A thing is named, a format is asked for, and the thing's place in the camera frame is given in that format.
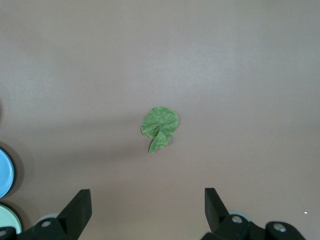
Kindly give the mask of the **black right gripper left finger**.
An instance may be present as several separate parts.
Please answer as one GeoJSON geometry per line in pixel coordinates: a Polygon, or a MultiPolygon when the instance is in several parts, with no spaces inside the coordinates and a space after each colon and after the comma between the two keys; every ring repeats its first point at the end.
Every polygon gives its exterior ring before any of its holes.
{"type": "Polygon", "coordinates": [[[19,240],[77,240],[92,216],[89,189],[80,190],[57,217],[39,221],[20,233],[19,240]]]}

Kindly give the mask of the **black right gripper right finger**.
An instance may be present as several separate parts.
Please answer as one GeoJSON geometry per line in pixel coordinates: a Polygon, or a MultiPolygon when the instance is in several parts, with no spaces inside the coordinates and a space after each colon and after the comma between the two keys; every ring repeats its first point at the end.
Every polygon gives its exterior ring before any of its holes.
{"type": "Polygon", "coordinates": [[[270,221],[265,228],[240,214],[230,214],[215,188],[204,190],[204,211],[210,232],[203,240],[304,240],[291,224],[270,221]]]}

